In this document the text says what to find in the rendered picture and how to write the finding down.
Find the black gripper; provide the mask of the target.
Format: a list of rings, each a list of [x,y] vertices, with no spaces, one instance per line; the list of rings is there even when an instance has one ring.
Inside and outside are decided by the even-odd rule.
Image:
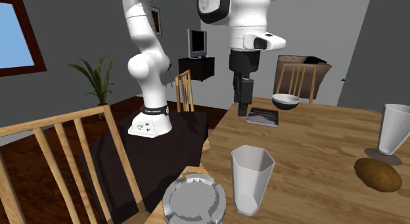
[[[248,105],[252,103],[254,80],[247,79],[251,72],[258,70],[259,51],[234,51],[229,54],[229,69],[234,72],[234,102],[238,103],[238,116],[246,116]]]

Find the grey book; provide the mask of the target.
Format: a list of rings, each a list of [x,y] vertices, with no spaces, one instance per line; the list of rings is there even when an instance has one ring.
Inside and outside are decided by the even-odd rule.
[[[278,128],[279,113],[276,110],[251,108],[247,117],[247,123]]]

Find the white and black bowl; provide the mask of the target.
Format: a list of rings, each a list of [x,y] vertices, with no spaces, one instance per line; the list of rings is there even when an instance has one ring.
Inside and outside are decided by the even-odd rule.
[[[290,94],[277,93],[272,95],[272,103],[280,110],[291,110],[296,108],[300,98]]]

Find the dark television cabinet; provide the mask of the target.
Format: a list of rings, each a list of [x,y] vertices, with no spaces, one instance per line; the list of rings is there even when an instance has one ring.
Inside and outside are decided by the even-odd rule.
[[[214,76],[215,58],[180,58],[178,66],[179,74],[190,70],[192,80],[204,81]]]

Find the wooden slat-back chair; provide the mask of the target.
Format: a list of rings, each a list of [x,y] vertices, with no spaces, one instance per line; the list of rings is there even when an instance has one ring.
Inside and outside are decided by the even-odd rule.
[[[290,77],[290,85],[288,88],[288,93],[295,96],[297,93],[297,96],[300,96],[300,93],[302,91],[302,85],[304,82],[304,76],[306,73],[306,70],[308,68],[312,69],[312,79],[311,79],[311,88],[309,91],[309,103],[313,102],[313,94],[314,94],[314,89],[315,89],[315,79],[317,75],[317,67],[314,64],[283,64],[281,74],[279,77],[279,81],[277,84],[277,88],[275,93],[279,94],[281,84],[283,81],[283,76],[285,74],[285,69],[286,68],[292,68],[292,73]]]
[[[194,112],[191,72],[187,70],[175,77],[178,112]]]
[[[88,199],[83,181],[81,179],[81,175],[79,173],[79,170],[76,166],[76,161],[74,159],[74,156],[72,154],[72,150],[70,148],[67,136],[65,134],[64,128],[63,128],[63,123],[72,120],[75,124],[76,131],[78,133],[78,137],[80,140],[80,144],[85,156],[85,161],[87,164],[87,168],[89,170],[91,180],[93,183],[93,187],[97,193],[97,197],[99,199],[99,203],[101,205],[101,208],[103,210],[103,214],[107,220],[107,223],[110,224],[112,223],[112,216],[110,214],[108,205],[106,203],[106,200],[104,198],[104,194],[102,192],[97,173],[95,171],[95,166],[93,163],[93,159],[91,157],[91,152],[89,149],[89,145],[86,139],[85,131],[83,128],[83,124],[81,122],[81,119],[84,117],[88,116],[93,116],[95,114],[100,114],[103,113],[106,122],[108,124],[112,139],[114,141],[116,150],[118,152],[118,156],[120,158],[120,161],[122,163],[122,168],[124,169],[125,175],[127,177],[127,181],[129,183],[130,189],[132,191],[133,197],[135,199],[135,202],[137,204],[138,208],[138,213],[133,215],[131,218],[128,220],[124,221],[124,224],[143,224],[150,216],[150,213],[146,210],[143,198],[141,196],[141,192],[139,190],[139,187],[137,185],[135,176],[133,174],[133,170],[131,168],[131,165],[129,163],[123,142],[121,140],[120,134],[118,132],[118,128],[116,126],[116,123],[114,121],[113,115],[111,113],[111,109],[109,105],[104,105],[104,106],[98,106],[95,108],[88,108],[85,110],[80,110],[77,112],[71,112],[67,114],[62,114],[58,116],[52,116],[49,118],[43,118],[40,120],[34,120],[31,122],[25,122],[25,123],[20,123],[16,125],[10,125],[7,127],[2,127],[0,128],[0,137],[4,137],[7,135],[13,135],[16,133],[32,130],[36,140],[41,148],[41,151],[47,161],[47,164],[49,165],[49,168],[51,170],[51,173],[53,174],[53,177],[55,178],[55,181],[57,183],[57,186],[62,194],[62,197],[65,201],[66,207],[68,209],[68,212],[70,214],[70,218],[72,220],[73,224],[81,224],[81,221],[79,219],[78,213],[76,211],[75,205],[73,203],[72,197],[70,195],[70,192],[68,190],[68,187],[66,186],[66,183],[64,182],[64,178],[58,168],[57,161],[55,160],[55,157],[53,156],[51,147],[49,146],[47,142],[47,138],[42,130],[43,127],[48,126],[48,125],[53,125],[55,127],[55,130],[57,132],[59,141],[61,143],[62,149],[64,151],[64,154],[66,156],[66,159],[68,161],[70,170],[72,172],[74,181],[76,182],[76,186],[78,188],[78,191],[81,196],[81,200],[83,201],[83,205],[85,206],[85,210],[87,212],[87,216],[89,218],[89,221],[91,224],[97,224],[97,220],[95,217],[95,214],[93,212],[92,206],[90,204],[90,201]]]

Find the grey television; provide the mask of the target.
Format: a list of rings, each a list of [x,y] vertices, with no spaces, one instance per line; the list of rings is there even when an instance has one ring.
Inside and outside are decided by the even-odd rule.
[[[207,55],[207,32],[202,30],[187,30],[189,58],[205,58]]]

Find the wooden table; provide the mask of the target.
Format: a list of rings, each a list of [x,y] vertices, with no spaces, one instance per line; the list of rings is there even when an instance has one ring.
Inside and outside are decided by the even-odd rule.
[[[248,123],[233,104],[212,131],[202,165],[226,194],[223,224],[410,224],[410,139],[397,152],[403,185],[378,192],[355,174],[355,162],[378,142],[381,115],[301,103],[279,112],[276,128]],[[233,204],[231,152],[266,149],[275,167],[259,210],[252,216]]]

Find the white hexagonal cup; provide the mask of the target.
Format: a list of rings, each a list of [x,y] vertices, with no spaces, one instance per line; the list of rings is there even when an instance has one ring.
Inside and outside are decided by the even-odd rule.
[[[252,216],[259,210],[274,167],[264,148],[242,145],[231,151],[233,199],[239,213]]]

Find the dark robot stand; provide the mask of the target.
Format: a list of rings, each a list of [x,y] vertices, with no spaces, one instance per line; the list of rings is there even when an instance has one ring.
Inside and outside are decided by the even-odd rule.
[[[152,212],[183,169],[199,165],[202,145],[208,138],[208,115],[171,111],[171,131],[149,138],[128,133],[138,114],[139,111],[134,111],[117,128],[145,208]],[[122,224],[135,215],[138,208],[111,134],[106,133],[94,142],[90,152],[113,223]]]

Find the dark grey door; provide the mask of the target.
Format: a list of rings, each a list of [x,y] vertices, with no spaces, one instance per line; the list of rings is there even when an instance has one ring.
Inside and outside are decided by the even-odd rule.
[[[410,0],[370,0],[338,106],[410,106]]]

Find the green potted plant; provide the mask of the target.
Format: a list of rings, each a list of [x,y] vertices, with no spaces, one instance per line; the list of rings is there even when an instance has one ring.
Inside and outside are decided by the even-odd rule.
[[[98,106],[106,105],[106,96],[108,93],[112,93],[108,86],[114,85],[113,83],[110,83],[110,73],[114,64],[115,57],[112,57],[106,74],[102,75],[102,64],[104,59],[104,56],[99,59],[96,69],[93,69],[90,63],[82,58],[79,58],[79,60],[81,60],[85,64],[86,68],[83,68],[82,66],[79,66],[77,64],[68,64],[69,66],[75,68],[77,71],[81,72],[89,80],[94,91],[87,93],[87,95],[95,95],[99,100]]]

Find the white tall cup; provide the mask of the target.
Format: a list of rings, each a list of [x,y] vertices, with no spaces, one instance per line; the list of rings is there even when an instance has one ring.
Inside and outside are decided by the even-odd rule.
[[[393,155],[410,136],[410,106],[385,104],[377,150]]]

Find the brown potato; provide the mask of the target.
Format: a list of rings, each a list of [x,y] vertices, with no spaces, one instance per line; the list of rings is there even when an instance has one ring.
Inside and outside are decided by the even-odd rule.
[[[360,158],[353,168],[357,177],[365,185],[379,192],[395,192],[402,186],[402,179],[398,172],[385,162]]]

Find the framed wall picture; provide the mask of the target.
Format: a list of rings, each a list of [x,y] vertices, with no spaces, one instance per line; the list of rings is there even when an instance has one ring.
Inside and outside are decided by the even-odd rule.
[[[152,19],[154,22],[154,33],[157,36],[161,36],[162,35],[162,28],[161,28],[161,21],[160,21],[160,9],[156,8],[156,7],[151,7],[151,14],[152,14]]]

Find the window with dark red frame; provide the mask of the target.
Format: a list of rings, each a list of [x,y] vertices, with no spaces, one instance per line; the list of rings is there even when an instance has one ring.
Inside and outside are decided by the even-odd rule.
[[[0,0],[0,77],[46,70],[23,0]]]

